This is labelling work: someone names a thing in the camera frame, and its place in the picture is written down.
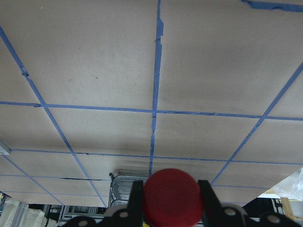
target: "white plastic sheet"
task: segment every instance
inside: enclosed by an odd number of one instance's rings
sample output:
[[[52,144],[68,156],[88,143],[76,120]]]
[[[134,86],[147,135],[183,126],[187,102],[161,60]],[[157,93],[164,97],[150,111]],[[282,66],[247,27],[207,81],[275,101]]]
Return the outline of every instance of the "white plastic sheet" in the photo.
[[[0,217],[0,227],[11,227],[19,202],[7,198],[4,202],[3,212]],[[23,213],[19,227],[45,227],[47,219],[41,210],[26,209]],[[49,219],[47,227],[57,227],[56,221]]]
[[[47,227],[57,227],[57,226],[58,226],[58,223],[56,221],[51,220],[51,219],[48,220]]]
[[[280,197],[303,201],[303,168],[273,187]]]
[[[13,198],[6,198],[3,206],[3,212],[0,217],[1,227],[10,227],[14,219],[19,202]]]
[[[23,215],[21,227],[45,227],[47,219],[44,217],[45,213],[41,210],[28,208]]]

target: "red ball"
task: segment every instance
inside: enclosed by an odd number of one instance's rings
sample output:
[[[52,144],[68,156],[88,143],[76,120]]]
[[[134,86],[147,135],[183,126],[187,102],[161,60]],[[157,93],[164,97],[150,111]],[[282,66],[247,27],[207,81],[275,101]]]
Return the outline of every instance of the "red ball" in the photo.
[[[153,227],[192,227],[203,214],[200,187],[181,170],[160,170],[144,185],[143,212]]]

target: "black mount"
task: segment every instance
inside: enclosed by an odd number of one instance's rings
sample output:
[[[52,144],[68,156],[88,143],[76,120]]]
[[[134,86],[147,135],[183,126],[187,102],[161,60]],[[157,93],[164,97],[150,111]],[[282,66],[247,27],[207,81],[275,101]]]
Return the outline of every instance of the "black mount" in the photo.
[[[222,206],[215,195],[210,183],[199,180],[204,213],[202,222],[204,227],[300,227],[296,222],[284,215],[265,213],[260,217],[260,222],[250,219],[240,207]],[[89,217],[75,217],[69,220],[64,227],[142,227],[143,224],[143,181],[134,181],[128,206],[117,210],[113,216],[105,217],[96,223]]]

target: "screw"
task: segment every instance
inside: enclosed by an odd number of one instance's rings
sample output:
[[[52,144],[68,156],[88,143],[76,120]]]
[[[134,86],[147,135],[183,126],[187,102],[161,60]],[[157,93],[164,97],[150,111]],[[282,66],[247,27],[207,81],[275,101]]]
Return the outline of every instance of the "screw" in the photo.
[[[267,220],[274,224],[279,224],[281,222],[279,217],[277,217],[276,215],[272,215],[272,214],[267,217]]]
[[[120,218],[126,218],[126,217],[128,217],[128,213],[126,211],[121,212],[119,215],[120,215]]]
[[[225,214],[227,214],[228,216],[235,216],[236,215],[236,211],[232,208],[226,208],[224,210]]]
[[[87,225],[88,225],[88,221],[86,221],[86,220],[83,220],[83,221],[81,221],[81,222],[78,223],[79,227],[85,227]]]

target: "blue tape line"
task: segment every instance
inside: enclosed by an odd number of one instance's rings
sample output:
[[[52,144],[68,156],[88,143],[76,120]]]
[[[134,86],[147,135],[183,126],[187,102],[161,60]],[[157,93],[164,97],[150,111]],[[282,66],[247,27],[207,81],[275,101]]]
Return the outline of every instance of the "blue tape line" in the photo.
[[[266,109],[266,111],[264,112],[262,117],[258,120],[258,122],[255,124],[255,126],[249,132],[247,137],[242,141],[242,143],[238,146],[236,151],[229,158],[228,162],[225,163],[223,168],[220,170],[220,172],[213,179],[213,181],[211,182],[211,185],[213,185],[216,182],[216,180],[220,177],[220,175],[223,173],[223,171],[226,169],[226,167],[231,163],[231,161],[236,157],[236,155],[239,153],[239,151],[242,149],[242,147],[246,144],[246,142],[255,133],[255,131],[258,129],[258,127],[264,122],[264,120],[269,115],[270,111],[272,111],[272,109],[276,106],[276,104],[279,102],[279,100],[282,98],[282,96],[286,93],[286,91],[290,88],[290,86],[293,84],[293,82],[298,78],[298,76],[301,74],[302,71],[303,71],[303,63],[301,63],[301,65],[293,73],[293,75],[290,77],[290,79],[287,81],[287,83],[284,85],[284,87],[281,89],[281,91],[277,94],[277,96],[272,101],[272,103],[269,105],[269,107]]]
[[[251,186],[234,186],[234,185],[217,185],[214,184],[212,185],[213,187],[229,187],[229,188],[256,188],[256,189],[264,189],[264,190],[268,190],[270,188],[265,188],[265,187],[251,187]]]
[[[235,160],[232,160],[231,162],[254,163],[254,164],[269,164],[269,165],[303,166],[303,163],[289,163],[289,162],[258,162],[258,161],[235,161]]]
[[[33,107],[39,107],[39,105],[40,105],[38,103],[18,103],[18,102],[6,102],[6,101],[0,101],[0,104],[2,104],[2,105],[24,105],[24,106],[33,106]]]
[[[271,119],[271,120],[283,120],[283,121],[303,121],[303,118],[299,117],[272,117],[268,116],[266,119]]]
[[[21,177],[27,177],[26,175],[13,175],[13,174],[0,174],[0,176],[21,176]]]
[[[48,109],[48,107],[47,107],[44,99],[42,98],[42,96],[41,96],[40,92],[38,91],[37,87],[35,86],[34,82],[30,79],[28,71],[25,69],[25,67],[24,67],[21,59],[18,57],[16,51],[14,50],[12,44],[10,43],[9,39],[7,38],[7,36],[5,35],[5,33],[4,33],[4,31],[3,31],[3,29],[1,27],[0,27],[0,36],[1,36],[2,40],[3,40],[3,42],[5,43],[6,47],[8,48],[9,52],[11,53],[11,55],[13,56],[13,58],[15,59],[17,65],[19,66],[19,68],[20,68],[20,70],[22,72],[22,75],[25,77],[25,79],[29,83],[30,87],[32,88],[34,94],[36,95],[36,97],[38,98],[39,102],[41,103],[41,106],[44,108],[44,110],[47,113],[48,117],[52,121],[54,127],[57,129],[57,131],[60,134],[61,138],[63,139],[64,143],[66,144],[66,146],[70,150],[71,154],[73,155],[74,159],[78,163],[78,165],[79,165],[80,169],[82,170],[83,174],[85,175],[85,177],[87,179],[89,179],[89,176],[88,176],[87,172],[85,171],[84,167],[82,166],[82,164],[79,161],[78,157],[76,156],[75,152],[71,148],[68,140],[66,139],[65,135],[63,134],[63,132],[62,132],[61,128],[59,127],[57,121],[55,120],[55,118],[53,117],[52,113]],[[103,205],[106,207],[106,204],[104,203],[102,197],[100,196],[100,194],[97,191],[96,187],[94,186],[93,182],[89,181],[89,183],[92,186],[92,188],[94,189],[94,191],[96,192],[96,194],[98,195],[98,197],[100,198],[100,200],[103,203]]]
[[[227,160],[222,160],[222,159],[189,158],[189,157],[162,157],[162,156],[154,156],[153,158],[158,158],[158,159],[176,159],[176,160],[191,160],[191,161],[208,161],[208,162],[227,162]]]
[[[85,110],[110,110],[110,111],[152,113],[152,110],[119,108],[119,107],[84,106],[84,105],[57,105],[57,104],[47,104],[47,106],[51,107],[51,108],[68,108],[68,109],[85,109]]]
[[[303,6],[295,5],[295,4],[249,1],[249,0],[242,0],[242,2],[249,5],[253,9],[267,9],[267,10],[280,9],[289,12],[303,12]]]
[[[120,154],[105,154],[105,153],[77,153],[79,155],[100,155],[100,156],[115,156],[115,157],[140,157],[140,158],[148,158],[149,156],[141,156],[141,155],[120,155]]]
[[[13,46],[11,45],[8,37],[6,36],[6,34],[4,33],[2,27],[0,26],[0,36],[4,42],[4,44],[6,45],[6,47],[8,48],[11,56],[14,58],[15,62],[17,63],[17,65],[19,66],[20,70],[22,73],[27,73],[27,70],[25,69],[22,61],[20,60],[20,58],[18,57],[15,49],[13,48]]]
[[[40,152],[40,153],[55,153],[55,154],[70,154],[70,152],[66,152],[66,151],[52,151],[52,150],[10,149],[10,151]]]
[[[38,103],[19,103],[0,101],[0,105],[20,105],[20,106],[33,106],[42,107]],[[85,110],[109,110],[109,111],[124,111],[124,112],[139,112],[139,113],[153,113],[153,110],[146,109],[132,109],[132,108],[119,108],[119,107],[102,107],[102,106],[84,106],[84,105],[58,105],[58,104],[45,104],[46,107],[51,108],[69,108],[69,109],[85,109]],[[205,116],[224,116],[224,117],[240,117],[240,118],[261,118],[259,115],[250,114],[236,114],[236,113],[212,113],[212,112],[195,112],[195,111],[178,111],[178,110],[157,110],[158,114],[188,114],[188,115],[205,115]],[[300,117],[276,117],[267,116],[266,119],[283,120],[283,121],[303,121]]]
[[[222,116],[222,117],[243,117],[243,118],[260,118],[259,115],[233,114],[233,113],[212,113],[197,111],[178,111],[178,110],[157,110],[159,114],[188,114],[188,115],[205,115],[205,116]]]
[[[26,175],[29,179],[35,182],[40,188],[47,192],[50,196],[52,196],[56,201],[58,201],[61,205],[64,205],[60,200],[58,200],[54,195],[52,195],[47,189],[45,189],[41,184],[39,184],[34,178],[28,175],[23,169],[17,166],[13,161],[11,161],[8,157],[3,156],[7,161],[9,161],[14,167],[16,167],[19,171],[21,171],[24,175]]]
[[[153,76],[153,94],[152,94],[152,122],[151,122],[151,150],[150,150],[150,166],[149,176],[152,175],[153,155],[155,149],[155,131],[157,124],[157,108],[158,108],[158,95],[159,95],[159,82],[160,82],[160,68],[162,57],[162,44],[161,36],[163,36],[164,23],[160,18],[161,0],[158,0],[157,5],[157,31],[156,31],[156,46],[155,46],[155,65]]]
[[[60,153],[71,155],[71,152],[63,152],[63,151],[44,151],[44,150],[23,150],[23,149],[10,149],[11,151],[30,151],[30,152],[42,152],[42,153]],[[76,153],[79,155],[99,155],[99,156],[114,156],[114,157],[135,157],[135,158],[149,158],[149,156],[140,156],[140,155],[121,155],[121,154],[106,154],[106,153]],[[210,162],[227,162],[225,159],[207,159],[207,158],[191,158],[191,157],[163,157],[163,156],[154,156],[155,159],[176,159],[176,160],[192,160],[192,161],[210,161]],[[255,164],[270,164],[270,165],[295,165],[295,166],[303,166],[303,163],[288,163],[288,162],[259,162],[259,161],[236,161],[232,160],[231,162],[238,163],[255,163]]]

